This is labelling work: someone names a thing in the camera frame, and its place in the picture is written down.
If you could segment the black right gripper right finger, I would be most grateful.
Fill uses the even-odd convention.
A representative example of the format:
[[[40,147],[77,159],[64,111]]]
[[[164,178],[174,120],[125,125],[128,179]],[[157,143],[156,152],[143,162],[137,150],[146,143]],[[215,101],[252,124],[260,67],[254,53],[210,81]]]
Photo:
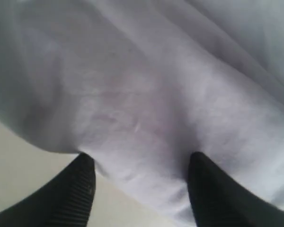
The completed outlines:
[[[284,211],[242,187],[202,152],[190,156],[187,188],[198,227],[284,227]]]

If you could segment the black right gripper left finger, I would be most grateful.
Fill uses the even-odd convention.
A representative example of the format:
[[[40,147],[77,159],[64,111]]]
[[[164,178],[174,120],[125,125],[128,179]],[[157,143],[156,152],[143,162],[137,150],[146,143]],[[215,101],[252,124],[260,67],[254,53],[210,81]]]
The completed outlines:
[[[0,212],[0,227],[85,227],[96,191],[94,160],[79,154],[57,176]]]

